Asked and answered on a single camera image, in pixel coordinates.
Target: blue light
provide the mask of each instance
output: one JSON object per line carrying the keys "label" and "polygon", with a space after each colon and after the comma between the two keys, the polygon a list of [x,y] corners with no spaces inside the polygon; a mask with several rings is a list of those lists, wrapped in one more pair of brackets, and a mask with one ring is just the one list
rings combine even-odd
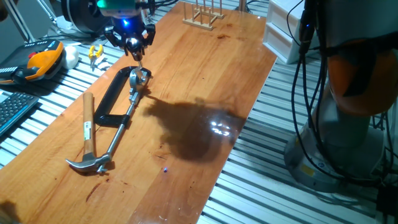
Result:
{"label": "blue light", "polygon": [[123,19],[123,24],[124,24],[124,26],[128,26],[129,22],[127,20]]}

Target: hammer head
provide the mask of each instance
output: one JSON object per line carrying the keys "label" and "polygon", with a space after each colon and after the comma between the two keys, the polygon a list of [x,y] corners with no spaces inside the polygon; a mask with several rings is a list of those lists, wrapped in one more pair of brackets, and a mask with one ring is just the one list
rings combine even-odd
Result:
{"label": "hammer head", "polygon": [[66,159],[66,161],[70,164],[70,166],[79,172],[97,171],[100,165],[106,164],[111,160],[112,157],[110,154],[106,153],[103,156],[97,158],[94,156],[92,152],[85,154],[81,162],[72,162]]}

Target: keyboard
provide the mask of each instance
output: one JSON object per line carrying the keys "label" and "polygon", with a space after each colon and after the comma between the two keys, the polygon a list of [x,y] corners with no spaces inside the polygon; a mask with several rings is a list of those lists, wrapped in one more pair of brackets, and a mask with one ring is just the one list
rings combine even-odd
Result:
{"label": "keyboard", "polygon": [[13,93],[0,103],[0,136],[26,114],[39,98],[23,93]]}

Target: wooden table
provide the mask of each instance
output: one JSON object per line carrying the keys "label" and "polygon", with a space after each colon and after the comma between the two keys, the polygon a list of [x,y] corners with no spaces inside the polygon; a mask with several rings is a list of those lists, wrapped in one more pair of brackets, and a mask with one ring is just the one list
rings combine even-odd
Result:
{"label": "wooden table", "polygon": [[[0,170],[0,208],[21,223],[195,223],[275,55],[262,45],[266,20],[223,11],[213,31],[182,23],[178,3],[157,24],[143,64],[153,79],[106,175],[80,175],[80,96]],[[122,57],[87,91],[101,101]],[[113,113],[129,106],[127,83]],[[102,155],[115,128],[96,127]]]}

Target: white box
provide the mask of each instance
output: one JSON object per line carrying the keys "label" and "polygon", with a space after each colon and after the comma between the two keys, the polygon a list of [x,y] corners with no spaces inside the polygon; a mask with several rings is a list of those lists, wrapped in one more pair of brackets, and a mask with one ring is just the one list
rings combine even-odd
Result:
{"label": "white box", "polygon": [[[299,59],[299,46],[291,38],[287,27],[287,14],[299,3],[299,0],[270,0],[266,29],[263,44],[275,53],[283,62],[292,63]],[[299,41],[299,26],[304,2],[299,4],[289,14],[289,26],[294,38]],[[318,47],[319,41],[316,33],[313,36],[311,48]],[[307,55],[317,53],[317,50],[308,51]]]}

